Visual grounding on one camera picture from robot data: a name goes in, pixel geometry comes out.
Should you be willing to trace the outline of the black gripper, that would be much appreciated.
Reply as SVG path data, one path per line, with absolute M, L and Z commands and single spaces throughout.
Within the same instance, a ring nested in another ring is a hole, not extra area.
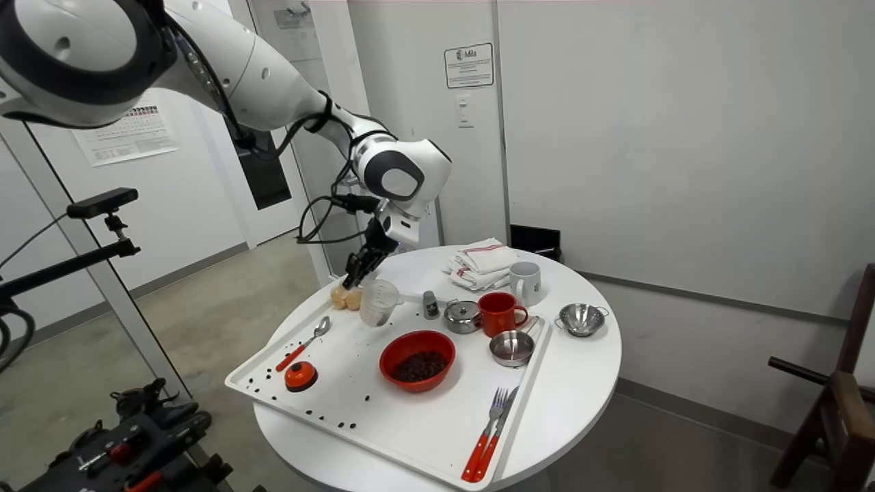
M 398 210 L 383 210 L 369 220 L 364 232 L 364 247 L 353 255 L 353 266 L 346 266 L 341 287 L 359 287 L 369 275 L 374 275 L 387 255 L 398 247 L 417 243 L 417 221 Z

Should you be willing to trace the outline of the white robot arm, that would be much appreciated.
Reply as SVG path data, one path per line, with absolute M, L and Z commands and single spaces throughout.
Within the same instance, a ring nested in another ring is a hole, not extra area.
M 153 90 L 215 109 L 234 134 L 309 131 L 346 156 L 376 197 L 345 283 L 361 284 L 413 247 L 452 160 L 341 107 L 214 0 L 0 0 L 0 115 L 60 128 L 107 128 Z

